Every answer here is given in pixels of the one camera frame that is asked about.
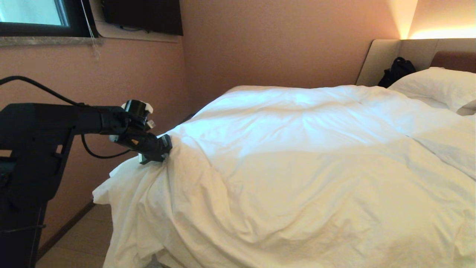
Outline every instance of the black backpack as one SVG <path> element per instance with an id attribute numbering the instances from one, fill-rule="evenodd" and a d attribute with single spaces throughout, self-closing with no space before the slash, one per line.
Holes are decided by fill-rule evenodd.
<path id="1" fill-rule="evenodd" d="M 393 61 L 390 69 L 384 70 L 384 77 L 378 82 L 378 86 L 388 88 L 398 79 L 414 72 L 416 72 L 416 70 L 411 61 L 406 61 L 404 58 L 398 57 Z"/>

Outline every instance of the pillow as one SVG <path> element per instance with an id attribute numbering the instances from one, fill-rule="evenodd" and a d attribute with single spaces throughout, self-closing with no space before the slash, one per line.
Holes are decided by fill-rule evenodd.
<path id="1" fill-rule="evenodd" d="M 388 89 L 409 97 L 433 98 L 455 113 L 462 107 L 476 110 L 476 73 L 472 72 L 430 67 L 400 78 Z"/>

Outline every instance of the wall-mounted tv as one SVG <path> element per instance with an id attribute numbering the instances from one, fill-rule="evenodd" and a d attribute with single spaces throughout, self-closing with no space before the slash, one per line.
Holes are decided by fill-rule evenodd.
<path id="1" fill-rule="evenodd" d="M 183 35 L 179 0 L 102 0 L 107 23 Z"/>

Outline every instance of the floor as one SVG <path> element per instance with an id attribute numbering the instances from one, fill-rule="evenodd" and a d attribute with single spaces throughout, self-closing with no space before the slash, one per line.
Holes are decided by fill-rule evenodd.
<path id="1" fill-rule="evenodd" d="M 95 205 L 36 264 L 36 268 L 102 268 L 112 236 L 109 205 Z M 153 260 L 147 268 L 161 268 Z"/>

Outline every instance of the wall light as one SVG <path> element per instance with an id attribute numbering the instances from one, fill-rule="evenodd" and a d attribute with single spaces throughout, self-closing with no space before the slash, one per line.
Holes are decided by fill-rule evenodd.
<path id="1" fill-rule="evenodd" d="M 410 39 L 476 38 L 476 26 L 418 31 Z"/>

